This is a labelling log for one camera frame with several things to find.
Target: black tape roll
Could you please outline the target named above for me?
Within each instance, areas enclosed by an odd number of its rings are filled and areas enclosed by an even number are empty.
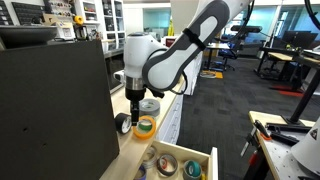
[[[131,129],[131,116],[124,113],[119,113],[115,118],[116,129],[121,134],[126,134]]]
[[[162,168],[162,163],[161,163],[161,159],[166,159],[167,163],[171,163],[172,166],[174,167],[173,171],[166,171],[165,169]],[[163,154],[160,156],[160,158],[157,160],[157,168],[159,170],[159,172],[165,176],[172,176],[174,175],[174,173],[176,173],[177,169],[178,169],[178,162],[176,160],[176,158],[174,158],[172,155],[170,154]]]

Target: white tape roll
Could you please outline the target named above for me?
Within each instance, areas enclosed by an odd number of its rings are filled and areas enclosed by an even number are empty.
[[[156,117],[160,114],[160,103],[155,99],[144,99],[139,105],[140,116],[149,115]]]

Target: red object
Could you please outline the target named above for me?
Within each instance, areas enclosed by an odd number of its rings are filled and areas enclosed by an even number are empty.
[[[161,161],[161,168],[166,169],[168,165],[168,161],[165,158],[162,158],[161,160],[163,160]]]
[[[166,46],[170,47],[174,43],[175,40],[176,40],[176,38],[167,38],[166,39]]]
[[[249,159],[249,165],[253,166],[257,161],[257,151],[255,151]]]
[[[287,95],[287,96],[295,96],[295,97],[302,97],[303,94],[300,92],[290,92],[290,91],[278,91],[282,95]]]
[[[265,135],[263,135],[262,133],[260,133],[260,136],[262,136],[262,138],[266,141],[271,141],[272,138],[271,137],[266,137]]]

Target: white wall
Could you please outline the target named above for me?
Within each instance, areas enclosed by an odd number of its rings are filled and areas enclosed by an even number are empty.
[[[14,11],[11,2],[19,2],[19,3],[25,3],[25,4],[34,4],[34,5],[40,5],[40,6],[44,6],[43,0],[4,0],[9,14],[12,18],[12,22],[14,25],[19,25],[19,20],[17,18],[16,12]]]

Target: wooden drawer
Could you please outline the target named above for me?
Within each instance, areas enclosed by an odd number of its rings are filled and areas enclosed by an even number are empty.
[[[187,149],[181,146],[172,145],[161,141],[153,141],[152,146],[157,149],[157,156],[164,153],[173,155],[178,161],[178,170],[171,177],[162,176],[156,167],[147,170],[147,179],[152,180],[180,180],[183,179],[183,164],[187,160],[194,160],[200,163],[203,170],[205,170],[208,180],[218,179],[218,156],[217,149],[212,148],[211,155]]]

